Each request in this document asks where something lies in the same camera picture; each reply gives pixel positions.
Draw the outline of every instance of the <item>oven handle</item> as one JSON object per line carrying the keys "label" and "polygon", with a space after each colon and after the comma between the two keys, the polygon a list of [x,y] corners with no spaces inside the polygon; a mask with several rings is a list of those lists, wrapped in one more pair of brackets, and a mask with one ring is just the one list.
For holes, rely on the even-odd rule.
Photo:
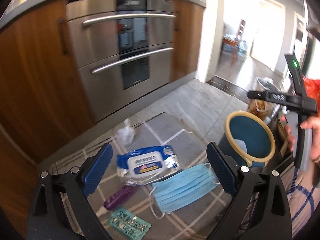
{"label": "oven handle", "polygon": [[94,23],[122,20],[122,19],[133,19],[133,18],[175,18],[175,15],[164,14],[164,13],[129,13],[129,14],[117,14],[105,17],[98,17],[90,20],[86,20],[82,23],[82,27],[89,26]]}
{"label": "oven handle", "polygon": [[112,67],[115,67],[115,66],[119,66],[119,65],[122,65],[122,64],[137,60],[137,59],[148,57],[148,56],[156,54],[156,53],[170,51],[172,49],[173,49],[172,47],[165,48],[165,49],[157,49],[157,50],[154,50],[154,51],[149,51],[149,52],[142,53],[142,54],[139,54],[139,55],[136,55],[136,56],[132,56],[132,57],[129,57],[129,58],[121,59],[121,60],[118,60],[118,61],[116,61],[114,63],[111,63],[111,64],[108,64],[108,65],[105,65],[105,66],[102,66],[102,67],[99,67],[99,68],[96,68],[96,69],[92,70],[92,74],[98,74],[99,72],[104,71],[106,69],[109,69],[109,68],[112,68]]}

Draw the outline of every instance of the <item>green blister pack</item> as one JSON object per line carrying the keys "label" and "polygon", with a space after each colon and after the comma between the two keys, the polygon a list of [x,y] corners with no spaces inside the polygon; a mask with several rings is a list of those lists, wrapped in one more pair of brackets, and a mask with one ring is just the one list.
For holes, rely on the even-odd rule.
{"label": "green blister pack", "polygon": [[151,227],[150,223],[145,222],[122,207],[113,212],[108,224],[130,240],[141,240]]}

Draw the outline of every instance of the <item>white cap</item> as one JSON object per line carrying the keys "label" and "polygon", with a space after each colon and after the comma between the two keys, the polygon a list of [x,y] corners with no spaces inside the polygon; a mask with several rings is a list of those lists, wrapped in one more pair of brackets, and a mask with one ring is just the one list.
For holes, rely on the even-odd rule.
{"label": "white cap", "polygon": [[105,215],[108,213],[108,209],[106,209],[104,206],[102,206],[101,208],[99,208],[99,210],[96,212],[96,216],[97,217],[101,217],[102,215]]}

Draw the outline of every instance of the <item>oven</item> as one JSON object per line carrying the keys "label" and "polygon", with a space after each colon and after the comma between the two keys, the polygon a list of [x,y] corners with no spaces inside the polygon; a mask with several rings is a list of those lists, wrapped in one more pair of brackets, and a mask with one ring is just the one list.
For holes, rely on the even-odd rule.
{"label": "oven", "polygon": [[173,9],[164,0],[67,4],[73,53],[96,121],[169,83]]}

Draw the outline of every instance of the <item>wooden cabinet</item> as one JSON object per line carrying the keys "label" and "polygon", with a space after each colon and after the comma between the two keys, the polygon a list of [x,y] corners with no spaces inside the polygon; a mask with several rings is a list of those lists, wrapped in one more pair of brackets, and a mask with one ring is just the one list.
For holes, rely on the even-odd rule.
{"label": "wooden cabinet", "polygon": [[175,8],[171,78],[173,82],[197,70],[204,8],[171,0]]}
{"label": "wooden cabinet", "polygon": [[38,172],[0,132],[0,206],[14,228],[25,237],[29,205]]}
{"label": "wooden cabinet", "polygon": [[0,33],[0,123],[36,163],[95,125],[72,56],[66,0]]}

